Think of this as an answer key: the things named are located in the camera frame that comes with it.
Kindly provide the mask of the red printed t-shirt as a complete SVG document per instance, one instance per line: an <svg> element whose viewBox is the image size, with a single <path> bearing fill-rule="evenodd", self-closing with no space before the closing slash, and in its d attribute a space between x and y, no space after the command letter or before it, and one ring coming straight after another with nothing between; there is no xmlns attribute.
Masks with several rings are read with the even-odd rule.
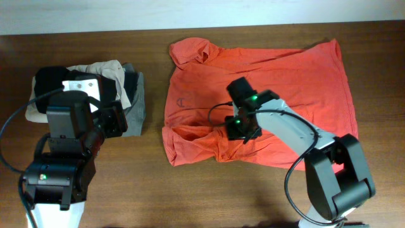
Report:
<svg viewBox="0 0 405 228"><path fill-rule="evenodd" d="M165 106L163 144L173 166L215 158L289 168L297 155L269 132L243 143L221 126L232 114L227 86L245 77L278 94L299 115L337 136L358 134L339 43L309 49L226 49L192 37L170 46L176 66Z"/></svg>

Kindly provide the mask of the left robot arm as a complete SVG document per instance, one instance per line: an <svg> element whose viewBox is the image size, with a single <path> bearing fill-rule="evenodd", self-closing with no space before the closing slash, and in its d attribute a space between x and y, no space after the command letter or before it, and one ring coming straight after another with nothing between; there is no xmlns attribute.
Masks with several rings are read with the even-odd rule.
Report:
<svg viewBox="0 0 405 228"><path fill-rule="evenodd" d="M99 150L105 139L127 131L127 121L120 101L103 104L82 91L52 95L46 115L49 132L18 191L29 227L78 227Z"/></svg>

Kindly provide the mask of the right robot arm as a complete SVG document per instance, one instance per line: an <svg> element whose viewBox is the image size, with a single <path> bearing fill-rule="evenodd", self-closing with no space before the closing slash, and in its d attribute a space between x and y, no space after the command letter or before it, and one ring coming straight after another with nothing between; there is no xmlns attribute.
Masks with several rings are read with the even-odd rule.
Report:
<svg viewBox="0 0 405 228"><path fill-rule="evenodd" d="M287 200L301 216L299 227L343 227L348 214L372 198L375 184L360 142L351 134L338 137L292 110L271 90L258 92L241 77L227 86L234 115L225 126L231 141L247 143L266 130L298 155L285 176ZM304 162L311 207L303 213L289 194L289 180Z"/></svg>

